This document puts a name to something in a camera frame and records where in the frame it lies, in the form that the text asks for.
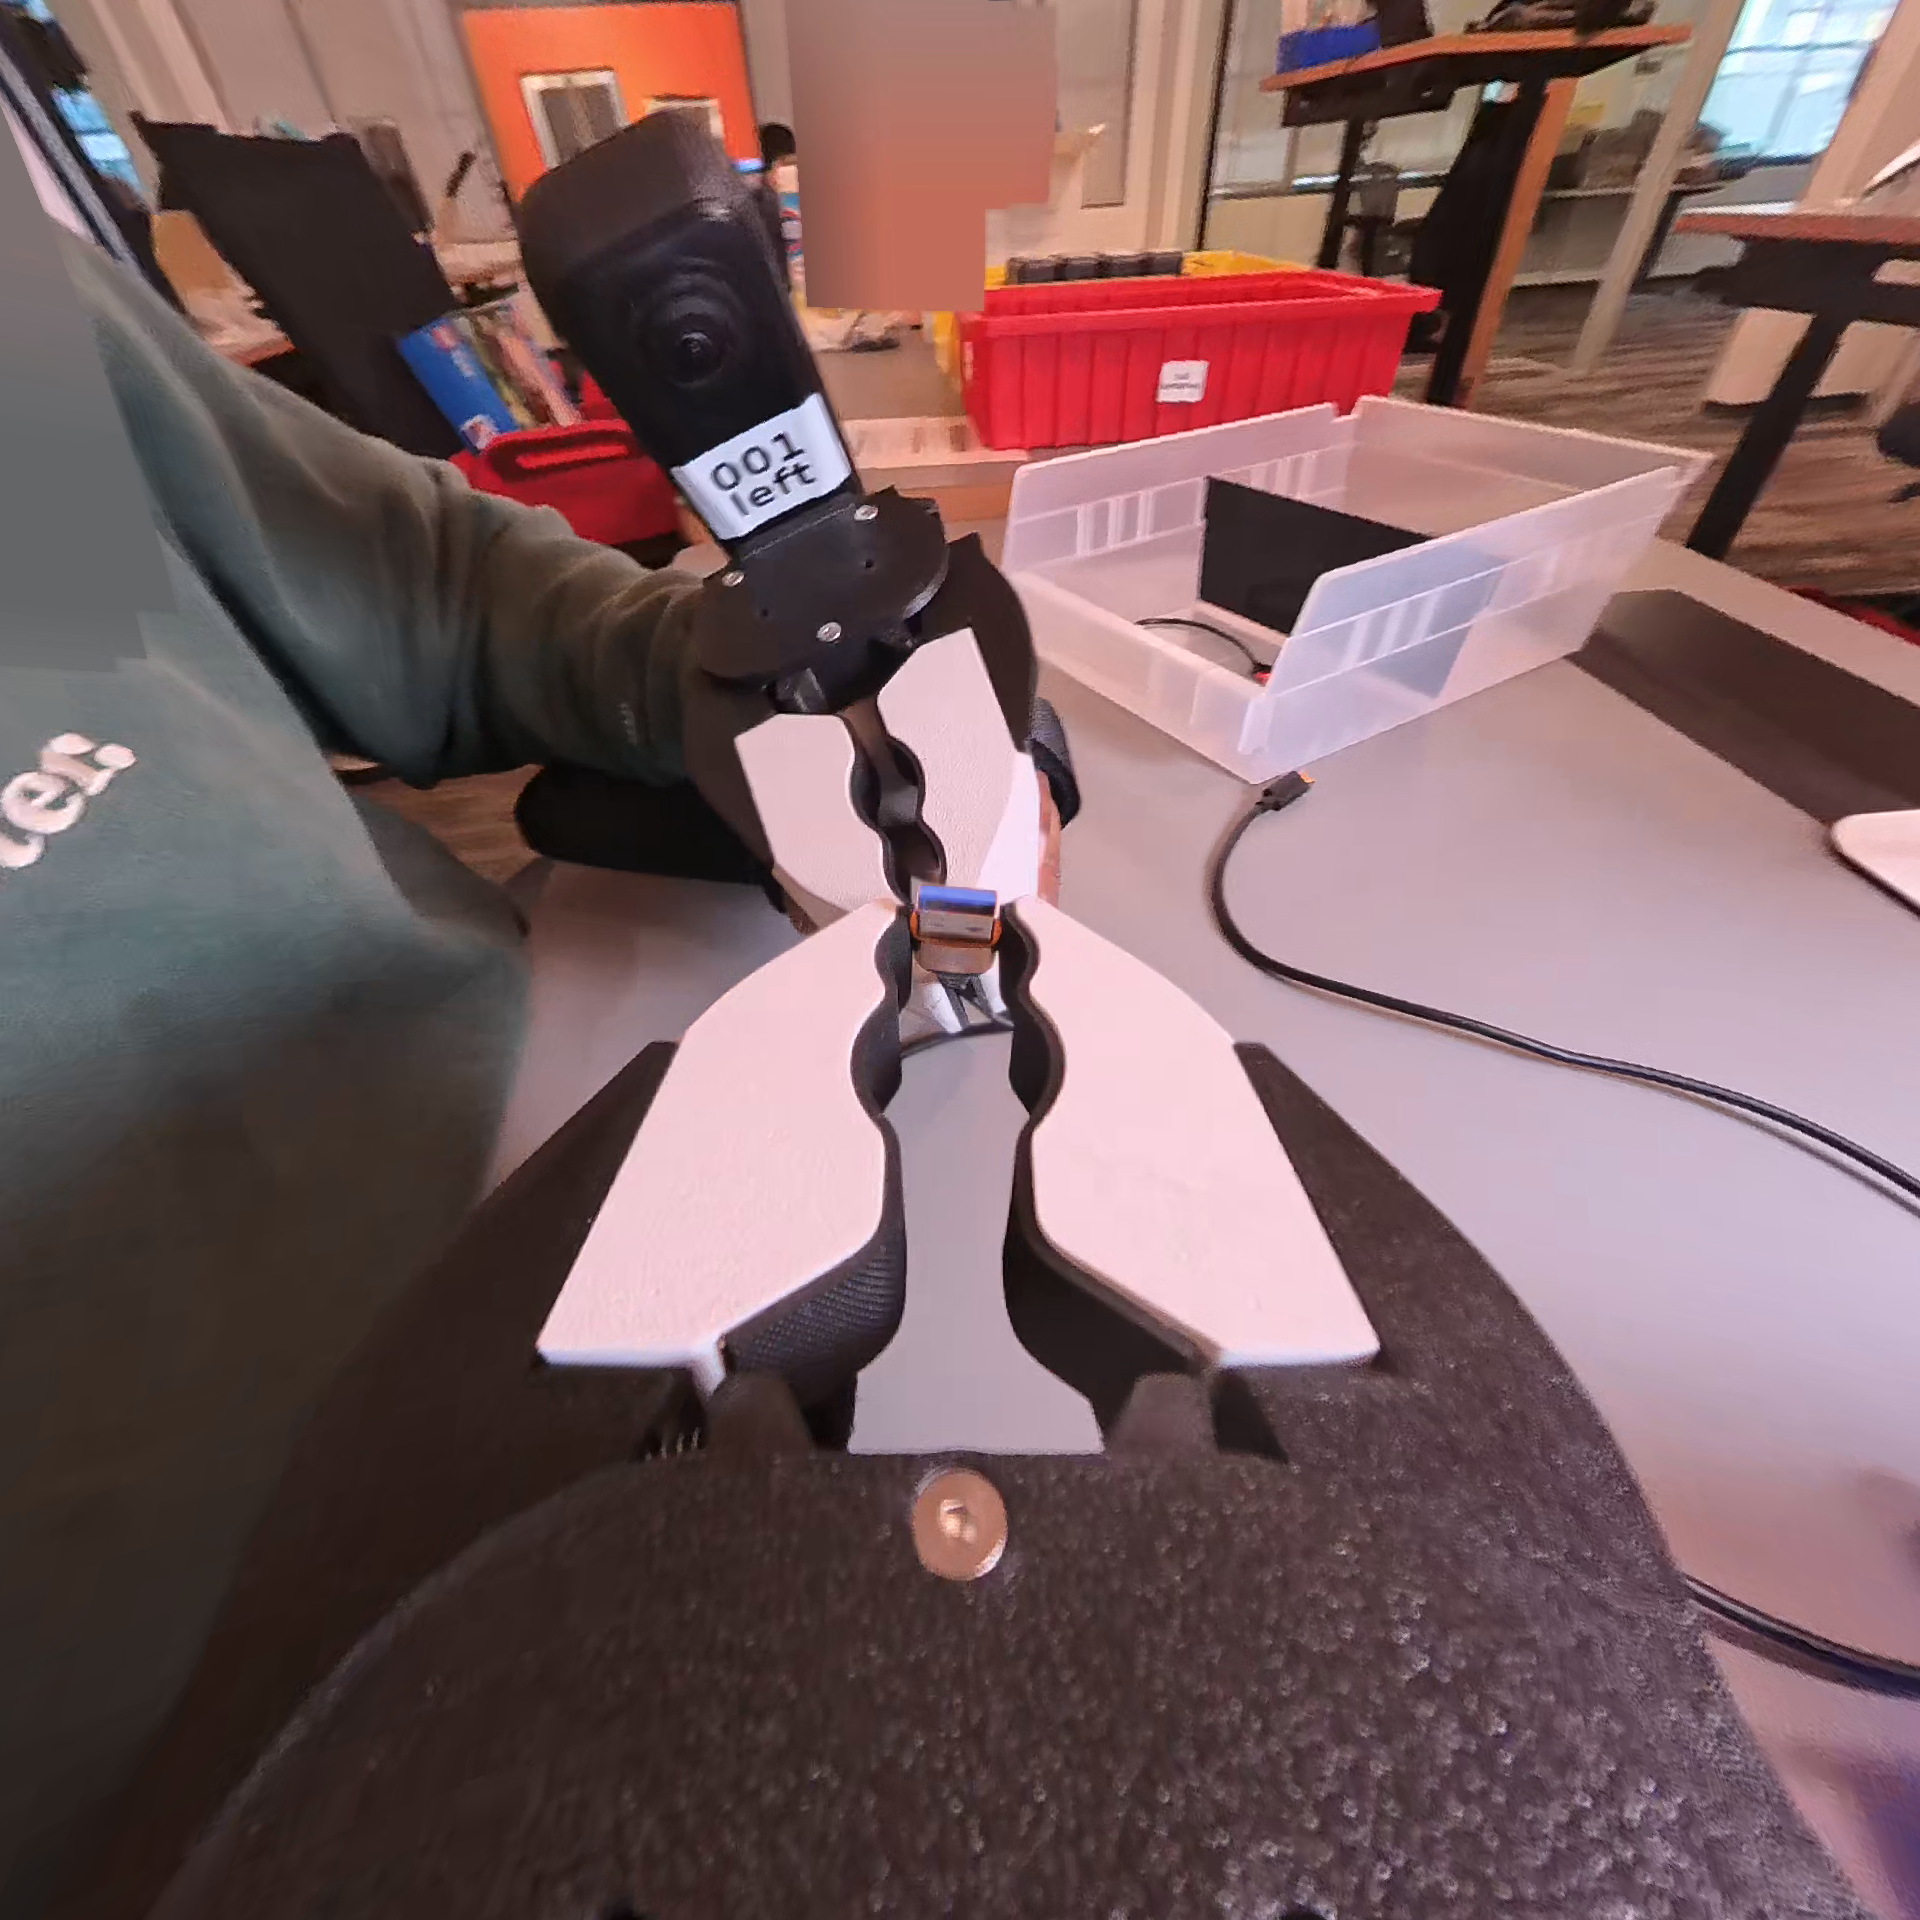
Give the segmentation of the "blue printed box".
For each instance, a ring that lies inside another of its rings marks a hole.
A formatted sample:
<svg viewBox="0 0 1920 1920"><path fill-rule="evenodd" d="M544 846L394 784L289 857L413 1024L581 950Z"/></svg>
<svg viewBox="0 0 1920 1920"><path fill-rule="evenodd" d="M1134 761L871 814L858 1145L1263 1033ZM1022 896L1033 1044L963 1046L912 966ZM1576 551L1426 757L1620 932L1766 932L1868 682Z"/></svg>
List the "blue printed box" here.
<svg viewBox="0 0 1920 1920"><path fill-rule="evenodd" d="M550 346L524 291L460 307L396 341L403 363L472 455L515 434L583 423Z"/></svg>

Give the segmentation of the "slim black usb hub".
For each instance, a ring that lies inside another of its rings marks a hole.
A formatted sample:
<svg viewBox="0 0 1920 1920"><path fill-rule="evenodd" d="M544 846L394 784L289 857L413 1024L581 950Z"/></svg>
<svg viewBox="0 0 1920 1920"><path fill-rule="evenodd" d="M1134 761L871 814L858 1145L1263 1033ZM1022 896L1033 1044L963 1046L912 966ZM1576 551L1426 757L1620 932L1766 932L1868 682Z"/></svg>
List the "slim black usb hub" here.
<svg viewBox="0 0 1920 1920"><path fill-rule="evenodd" d="M1855 1179L1877 1189L1886 1200L1911 1213L1917 1210L1918 1179L1915 1172L1826 1122L1695 1074L1555 1044L1492 1021L1363 986L1328 972L1314 972L1263 948L1236 919L1231 899L1231 866L1259 825L1302 804L1313 788L1313 779L1298 770L1285 773L1259 787L1253 799L1222 827L1206 854L1202 889L1212 931L1254 972L1294 992L1336 1000L1366 1015L1415 1024L1467 1044L1496 1049L1549 1069L1713 1108L1789 1141L1798 1150L1822 1156L1850 1171ZM1720 1643L1741 1648L1773 1669L1784 1669L1838 1690L1911 1706L1918 1703L1918 1666L1915 1661L1820 1635L1748 1598L1734 1597L1695 1573L1683 1573L1680 1580L1695 1615L1706 1633Z"/></svg>

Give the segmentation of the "person's teal sweatshirt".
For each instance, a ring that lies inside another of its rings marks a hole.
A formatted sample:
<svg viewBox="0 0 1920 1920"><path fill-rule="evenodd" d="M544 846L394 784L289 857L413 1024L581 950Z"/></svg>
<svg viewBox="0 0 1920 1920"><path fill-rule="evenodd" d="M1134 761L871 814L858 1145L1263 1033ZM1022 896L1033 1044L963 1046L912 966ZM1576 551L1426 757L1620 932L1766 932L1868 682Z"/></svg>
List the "person's teal sweatshirt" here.
<svg viewBox="0 0 1920 1920"><path fill-rule="evenodd" d="M136 1745L293 1434L468 1213L511 904L245 652L5 675L5 1739Z"/></svg>

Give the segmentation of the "yellow plastic bin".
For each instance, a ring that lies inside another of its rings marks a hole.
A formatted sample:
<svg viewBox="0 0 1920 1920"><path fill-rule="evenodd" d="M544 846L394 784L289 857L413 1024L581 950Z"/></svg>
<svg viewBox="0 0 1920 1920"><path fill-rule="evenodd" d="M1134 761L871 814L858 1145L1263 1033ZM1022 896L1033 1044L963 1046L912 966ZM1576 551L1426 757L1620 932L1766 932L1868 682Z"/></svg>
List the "yellow plastic bin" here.
<svg viewBox="0 0 1920 1920"><path fill-rule="evenodd" d="M1008 287L1048 287L1093 281L1138 279L1232 279L1301 273L1297 260L1236 250L1149 250L1149 253L1031 253L1015 255L991 266L984 289L995 294Z"/></svg>

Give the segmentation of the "clear plastic bin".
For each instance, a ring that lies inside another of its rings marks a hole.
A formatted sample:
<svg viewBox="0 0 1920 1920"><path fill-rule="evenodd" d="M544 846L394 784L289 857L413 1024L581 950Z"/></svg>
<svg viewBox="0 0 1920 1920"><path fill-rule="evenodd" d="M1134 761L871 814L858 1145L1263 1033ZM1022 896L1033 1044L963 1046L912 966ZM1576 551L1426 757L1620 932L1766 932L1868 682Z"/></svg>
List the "clear plastic bin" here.
<svg viewBox="0 0 1920 1920"><path fill-rule="evenodd" d="M1579 652L1709 458L1366 397L1021 469L1000 565L1037 652L1261 784ZM1291 634L1198 601L1212 477L1425 535Z"/></svg>

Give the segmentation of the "red plastic bin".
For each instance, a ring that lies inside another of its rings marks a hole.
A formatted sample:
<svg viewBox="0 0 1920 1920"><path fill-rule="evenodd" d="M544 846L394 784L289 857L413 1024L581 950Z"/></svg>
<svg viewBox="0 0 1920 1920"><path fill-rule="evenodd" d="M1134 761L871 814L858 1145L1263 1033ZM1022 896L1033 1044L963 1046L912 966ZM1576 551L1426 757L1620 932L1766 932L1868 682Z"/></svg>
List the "red plastic bin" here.
<svg viewBox="0 0 1920 1920"><path fill-rule="evenodd" d="M1002 287L956 321L992 450L1098 450L1387 397L1435 289L1319 268Z"/></svg>

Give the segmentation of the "red handled basket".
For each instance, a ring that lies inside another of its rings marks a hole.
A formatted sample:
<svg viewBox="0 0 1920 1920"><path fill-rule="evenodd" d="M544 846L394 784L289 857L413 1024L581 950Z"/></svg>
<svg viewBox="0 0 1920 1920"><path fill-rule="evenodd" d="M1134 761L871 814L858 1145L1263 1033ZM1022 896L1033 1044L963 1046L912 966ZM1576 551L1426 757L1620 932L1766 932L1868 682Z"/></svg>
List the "red handled basket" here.
<svg viewBox="0 0 1920 1920"><path fill-rule="evenodd" d="M653 551L686 541L675 484L590 374L581 384L581 421L497 437L451 464L477 493L550 511L589 542Z"/></svg>

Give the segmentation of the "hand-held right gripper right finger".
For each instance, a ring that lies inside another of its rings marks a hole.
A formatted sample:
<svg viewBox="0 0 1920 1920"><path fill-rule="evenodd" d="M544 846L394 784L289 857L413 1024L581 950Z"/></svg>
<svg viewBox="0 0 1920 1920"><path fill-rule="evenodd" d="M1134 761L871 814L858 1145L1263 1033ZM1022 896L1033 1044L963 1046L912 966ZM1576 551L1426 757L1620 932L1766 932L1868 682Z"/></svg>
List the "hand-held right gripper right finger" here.
<svg viewBox="0 0 1920 1920"><path fill-rule="evenodd" d="M1380 1333L1263 1096L1276 1060L1040 899L1004 913L1021 1347L1111 1440L1142 1380L1359 1370Z"/></svg>

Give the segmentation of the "grey side table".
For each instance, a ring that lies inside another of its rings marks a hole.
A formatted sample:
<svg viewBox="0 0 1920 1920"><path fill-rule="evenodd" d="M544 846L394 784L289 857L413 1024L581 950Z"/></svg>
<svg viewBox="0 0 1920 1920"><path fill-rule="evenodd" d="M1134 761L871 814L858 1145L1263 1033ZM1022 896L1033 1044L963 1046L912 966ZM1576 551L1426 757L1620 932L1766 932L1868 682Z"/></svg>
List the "grey side table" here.
<svg viewBox="0 0 1920 1920"><path fill-rule="evenodd" d="M829 401L840 428L844 421L964 416L963 390L947 373L932 338L921 327L894 335L891 346L843 346L819 352ZM955 464L918 469L869 469L857 472L871 490L928 494L943 488L1010 486L1022 469L1013 464Z"/></svg>

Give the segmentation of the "printed paper sheet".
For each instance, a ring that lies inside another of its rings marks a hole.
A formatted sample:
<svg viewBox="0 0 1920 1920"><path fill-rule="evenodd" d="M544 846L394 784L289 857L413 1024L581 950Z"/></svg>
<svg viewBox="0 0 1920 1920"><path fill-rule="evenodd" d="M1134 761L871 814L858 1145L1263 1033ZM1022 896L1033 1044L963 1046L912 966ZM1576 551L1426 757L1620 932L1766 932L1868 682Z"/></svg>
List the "printed paper sheet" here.
<svg viewBox="0 0 1920 1920"><path fill-rule="evenodd" d="M1029 462L1022 447L989 447L964 415L843 421L843 439L857 469L1013 466Z"/></svg>

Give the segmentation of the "person's left forearm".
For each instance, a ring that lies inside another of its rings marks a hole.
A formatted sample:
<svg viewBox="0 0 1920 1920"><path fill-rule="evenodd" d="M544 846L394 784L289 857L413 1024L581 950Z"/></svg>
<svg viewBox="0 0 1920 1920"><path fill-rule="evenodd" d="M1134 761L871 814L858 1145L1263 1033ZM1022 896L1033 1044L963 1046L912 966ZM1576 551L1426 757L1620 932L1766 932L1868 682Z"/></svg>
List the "person's left forearm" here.
<svg viewBox="0 0 1920 1920"><path fill-rule="evenodd" d="M106 253L61 257L161 538L326 747L414 787L522 765L689 780L692 577L226 360Z"/></svg>

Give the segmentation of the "white document stand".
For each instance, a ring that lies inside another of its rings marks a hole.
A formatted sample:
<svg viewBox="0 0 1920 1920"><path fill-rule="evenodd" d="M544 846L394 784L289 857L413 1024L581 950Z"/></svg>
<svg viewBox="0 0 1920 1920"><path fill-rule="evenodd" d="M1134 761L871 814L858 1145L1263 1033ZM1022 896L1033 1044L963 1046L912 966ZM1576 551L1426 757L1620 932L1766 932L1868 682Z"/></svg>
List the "white document stand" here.
<svg viewBox="0 0 1920 1920"><path fill-rule="evenodd" d="M1829 844L1852 873L1918 913L1920 810L1917 806L1855 813L1829 829Z"/></svg>

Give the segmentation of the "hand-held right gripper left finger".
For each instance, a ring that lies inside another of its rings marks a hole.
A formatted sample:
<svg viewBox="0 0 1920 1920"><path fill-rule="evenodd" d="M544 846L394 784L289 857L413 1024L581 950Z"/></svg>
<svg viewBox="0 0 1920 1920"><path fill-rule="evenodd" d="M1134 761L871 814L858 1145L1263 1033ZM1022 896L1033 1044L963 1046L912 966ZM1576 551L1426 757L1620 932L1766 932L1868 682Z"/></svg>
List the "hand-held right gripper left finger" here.
<svg viewBox="0 0 1920 1920"><path fill-rule="evenodd" d="M829 1450L901 1333L901 1012L910 932L876 900L787 948L673 1049L540 1327L556 1370L780 1382Z"/></svg>

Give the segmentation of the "black divider panel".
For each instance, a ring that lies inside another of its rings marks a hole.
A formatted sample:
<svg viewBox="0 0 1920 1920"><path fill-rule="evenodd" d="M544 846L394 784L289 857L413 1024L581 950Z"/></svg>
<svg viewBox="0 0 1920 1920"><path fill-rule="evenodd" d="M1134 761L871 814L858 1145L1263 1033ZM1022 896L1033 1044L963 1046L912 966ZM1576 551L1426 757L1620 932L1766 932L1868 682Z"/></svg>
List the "black divider panel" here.
<svg viewBox="0 0 1920 1920"><path fill-rule="evenodd" d="M1205 488L1198 603L1291 634L1328 574L1428 542L1375 519L1212 477Z"/></svg>

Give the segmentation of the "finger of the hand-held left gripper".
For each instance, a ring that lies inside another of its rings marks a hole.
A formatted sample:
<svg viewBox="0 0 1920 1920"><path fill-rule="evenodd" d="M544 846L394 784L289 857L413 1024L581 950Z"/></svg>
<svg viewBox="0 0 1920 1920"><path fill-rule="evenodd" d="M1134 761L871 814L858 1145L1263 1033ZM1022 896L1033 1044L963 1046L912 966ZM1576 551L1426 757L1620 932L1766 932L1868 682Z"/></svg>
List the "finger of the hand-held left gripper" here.
<svg viewBox="0 0 1920 1920"><path fill-rule="evenodd" d="M775 715L734 740L789 922L822 932L874 907L901 916L887 846L855 800L861 753L840 717Z"/></svg>
<svg viewBox="0 0 1920 1920"><path fill-rule="evenodd" d="M1029 900L1040 890L1040 775L1016 742L972 628L923 642L876 694L887 737L921 779L921 822L948 887Z"/></svg>

